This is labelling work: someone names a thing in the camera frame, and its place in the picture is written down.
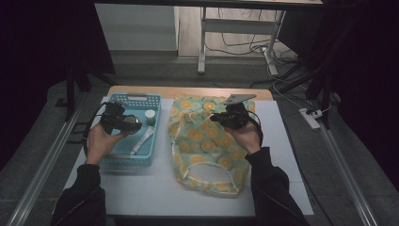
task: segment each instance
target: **metal frame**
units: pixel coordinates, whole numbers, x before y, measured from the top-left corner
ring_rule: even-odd
[[[234,34],[257,34],[270,35],[270,43],[263,47],[264,58],[272,76],[278,75],[276,66],[271,57],[276,38],[281,27],[285,11],[278,11],[275,22],[242,21],[227,19],[206,19],[206,7],[202,9],[201,34],[199,44],[199,66],[198,74],[205,74],[205,33],[234,33]]]
[[[346,189],[348,190],[349,194],[352,196],[354,204],[358,209],[359,216],[363,221],[364,225],[368,226],[376,226],[378,225],[373,214],[373,211],[367,202],[366,198],[363,195],[358,183],[355,180],[352,171],[348,167],[343,154],[341,153],[340,148],[338,147],[337,142],[335,141],[334,136],[331,132],[321,124],[321,131],[323,135],[323,139],[328,146],[329,152],[331,153],[331,157],[337,166],[338,172],[341,174],[343,178],[343,182],[345,183]]]
[[[208,8],[253,8],[271,10],[321,10],[324,4],[321,0],[303,3],[301,1],[248,1],[248,0],[95,0],[100,4],[147,5],[147,6],[180,6]]]
[[[50,175],[51,170],[53,169],[56,160],[58,159],[59,154],[61,153],[65,142],[79,117],[83,106],[86,103],[86,99],[88,97],[88,93],[83,94],[81,98],[78,98],[78,107],[74,111],[71,119],[66,121],[62,126],[58,136],[55,141],[51,145],[49,151],[41,162],[38,170],[36,171],[32,181],[27,187],[24,195],[21,197],[20,202],[14,210],[14,213],[11,215],[7,225],[24,225],[27,220],[27,217],[32,210],[36,199],[38,198],[41,190],[44,187],[44,184],[47,181],[48,176]]]

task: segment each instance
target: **yellow patterned bag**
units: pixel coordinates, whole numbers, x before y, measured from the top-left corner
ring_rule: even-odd
[[[168,131],[172,142],[174,171],[179,182],[203,191],[237,194],[247,177],[249,163],[244,151],[218,123],[210,120],[212,113],[225,111],[224,97],[187,95],[173,102]],[[255,104],[244,102],[254,112]],[[229,181],[203,181],[189,175],[196,165],[219,167]]]

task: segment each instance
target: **person's right hand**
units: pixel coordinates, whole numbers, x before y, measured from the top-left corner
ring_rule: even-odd
[[[235,141],[247,151],[248,154],[256,153],[261,149],[257,128],[252,122],[240,129],[224,127],[225,131],[234,137]]]
[[[121,132],[111,136],[105,132],[99,123],[94,125],[88,133],[88,156],[86,164],[100,165],[103,157],[112,151],[115,144],[128,135],[128,132]]]

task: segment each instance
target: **wooden table edge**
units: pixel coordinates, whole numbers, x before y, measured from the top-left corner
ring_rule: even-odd
[[[107,96],[115,92],[127,93],[159,93],[162,98],[189,95],[229,97],[231,94],[256,94],[254,101],[273,101],[273,96],[268,89],[229,89],[229,88],[186,88],[186,87],[141,87],[141,86],[114,86],[108,91]]]

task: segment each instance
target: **small white container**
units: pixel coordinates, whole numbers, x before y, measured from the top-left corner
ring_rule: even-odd
[[[154,125],[155,124],[155,111],[154,110],[147,110],[144,115],[147,118],[147,124],[148,125]]]

